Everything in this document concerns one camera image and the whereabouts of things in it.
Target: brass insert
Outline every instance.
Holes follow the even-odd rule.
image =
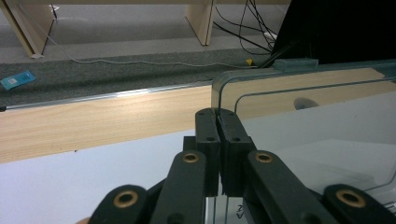
[[[366,201],[364,201],[364,199],[359,194],[351,189],[340,189],[335,193],[335,195],[337,196],[338,200],[346,203],[349,206],[356,208],[363,208],[366,206]]]
[[[139,196],[133,190],[125,190],[119,193],[114,198],[114,205],[118,208],[125,208],[134,205],[137,202]]]
[[[272,158],[272,156],[270,156],[266,153],[258,152],[258,153],[256,153],[256,160],[259,162],[272,162],[273,158]]]
[[[198,160],[199,160],[199,157],[194,153],[187,153],[186,155],[183,156],[184,162],[192,163],[192,162],[196,162]]]

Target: white cable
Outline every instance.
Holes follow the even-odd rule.
[[[74,57],[72,57],[69,53],[67,53],[67,51],[64,49],[64,47],[62,47],[61,45],[59,45],[58,43],[56,43],[55,40],[53,40],[48,34],[47,32],[40,26],[40,24],[35,20],[35,18],[33,18],[23,7],[23,4],[21,4],[20,2],[18,3],[21,11],[38,27],[38,29],[47,37],[47,39],[52,42],[55,46],[57,46],[58,48],[60,48],[60,50],[64,53],[64,55],[69,58],[71,61],[75,62],[75,63],[114,63],[114,64],[131,64],[131,63],[145,63],[145,64],[154,64],[154,65],[185,65],[185,66],[190,66],[190,67],[208,67],[208,66],[214,66],[214,65],[223,65],[223,66],[227,66],[227,67],[232,67],[232,68],[243,68],[243,69],[247,69],[247,68],[255,68],[257,66],[236,66],[236,65],[231,65],[231,64],[227,64],[227,63],[209,63],[209,64],[191,64],[191,63],[153,63],[153,62],[146,62],[146,61],[131,61],[131,62],[112,62],[112,61],[108,61],[108,60],[103,60],[103,59],[99,59],[99,60],[93,60],[93,61],[81,61],[78,59],[75,59]]]

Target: yellow clip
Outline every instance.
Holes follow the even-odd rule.
[[[249,66],[254,66],[254,62],[253,62],[253,60],[251,60],[251,59],[247,59],[247,64],[248,64]]]

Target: wooden furniture leg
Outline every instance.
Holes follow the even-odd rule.
[[[53,15],[48,5],[18,5],[10,0],[2,0],[2,9],[13,26],[28,56],[40,57],[47,42],[47,35],[53,23]]]
[[[203,0],[186,8],[186,18],[202,45],[209,45],[215,5],[216,0]]]

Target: clear plastic panel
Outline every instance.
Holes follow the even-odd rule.
[[[395,77],[396,61],[232,72],[215,81],[212,106],[237,113],[256,147],[278,155],[308,188],[348,184],[393,211]],[[229,223],[246,223],[235,218],[240,202],[229,203],[226,217],[238,220]]]

